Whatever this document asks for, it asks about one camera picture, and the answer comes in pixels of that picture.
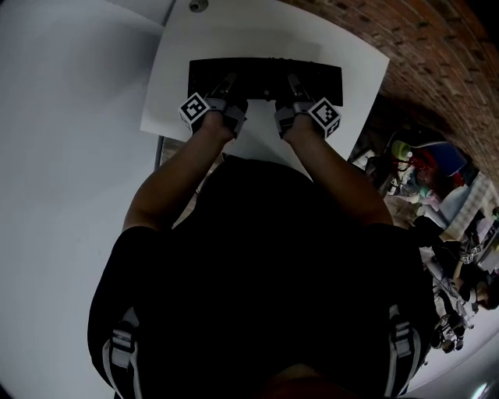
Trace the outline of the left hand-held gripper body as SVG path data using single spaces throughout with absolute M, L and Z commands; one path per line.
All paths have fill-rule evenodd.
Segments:
M 198 93 L 194 93 L 179 107 L 179 116 L 188 130 L 194 134 L 201 127 L 205 114 L 216 111 L 222 115 L 225 126 L 237 138 L 246 120 L 248 106 L 247 100 L 201 97 Z

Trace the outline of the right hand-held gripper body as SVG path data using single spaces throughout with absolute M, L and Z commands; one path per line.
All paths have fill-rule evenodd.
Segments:
M 290 107 L 276 105 L 274 120 L 281 138 L 293 126 L 297 115 L 310 116 L 323 139 L 327 139 L 339 127 L 341 121 L 341 115 L 326 97 L 318 102 L 297 101 Z

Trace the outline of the black keyboard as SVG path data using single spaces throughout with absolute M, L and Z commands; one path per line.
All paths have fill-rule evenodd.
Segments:
M 248 100 L 283 100 L 292 96 L 288 75 L 295 75 L 314 99 L 343 105 L 342 69 L 338 66 L 285 58 L 208 58 L 189 62 L 187 94 L 205 97 L 229 74 L 233 88 Z

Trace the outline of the person's left forearm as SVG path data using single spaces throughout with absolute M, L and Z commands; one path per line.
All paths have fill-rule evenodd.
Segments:
M 122 226 L 167 231 L 179 219 L 226 143 L 234 138 L 218 111 L 203 116 L 191 138 L 139 187 Z

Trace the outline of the person's right forearm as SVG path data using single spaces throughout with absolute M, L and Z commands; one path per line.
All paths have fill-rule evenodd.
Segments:
M 319 137 L 313 119 L 299 114 L 283 135 L 312 180 L 358 224 L 392 225 L 385 202 L 371 183 Z

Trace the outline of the white table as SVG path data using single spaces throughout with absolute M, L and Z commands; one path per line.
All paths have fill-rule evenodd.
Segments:
M 189 63 L 205 58 L 290 58 L 342 69 L 341 121 L 328 144 L 348 157 L 384 79 L 389 59 L 354 34 L 278 0 L 208 0 L 193 12 L 175 0 L 154 65 L 140 128 L 179 141 L 191 134 L 179 117 Z

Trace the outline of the dark brown bag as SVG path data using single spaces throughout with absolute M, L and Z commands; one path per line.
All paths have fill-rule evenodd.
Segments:
M 376 191 L 382 197 L 385 197 L 391 188 L 394 178 L 393 162 L 387 156 L 370 157 L 367 160 L 364 175 Z

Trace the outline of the green plastic bottle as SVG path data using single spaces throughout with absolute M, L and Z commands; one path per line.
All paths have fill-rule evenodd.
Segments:
M 412 149 L 410 145 L 401 140 L 395 140 L 392 143 L 391 153 L 395 158 L 401 161 L 408 161 L 412 157 Z

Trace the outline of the person's black shirt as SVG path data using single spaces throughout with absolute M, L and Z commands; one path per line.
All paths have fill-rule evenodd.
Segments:
M 291 168 L 231 159 L 179 225 L 119 236 L 87 342 L 125 399 L 247 399 L 298 364 L 379 398 L 405 389 L 436 322 L 408 231 L 361 226 Z

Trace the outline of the plaid cloth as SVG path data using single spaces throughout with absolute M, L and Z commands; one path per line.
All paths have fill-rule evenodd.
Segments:
M 478 211 L 490 220 L 496 207 L 499 207 L 499 193 L 494 183 L 480 172 L 472 183 L 471 191 L 457 216 L 440 234 L 440 238 L 445 242 L 460 241 Z

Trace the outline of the pile of dark equipment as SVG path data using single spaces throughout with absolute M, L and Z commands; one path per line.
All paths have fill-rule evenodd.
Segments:
M 445 354 L 461 351 L 465 334 L 474 328 L 472 306 L 465 302 L 453 288 L 441 282 L 434 283 L 434 305 L 438 323 L 431 339 L 433 349 Z

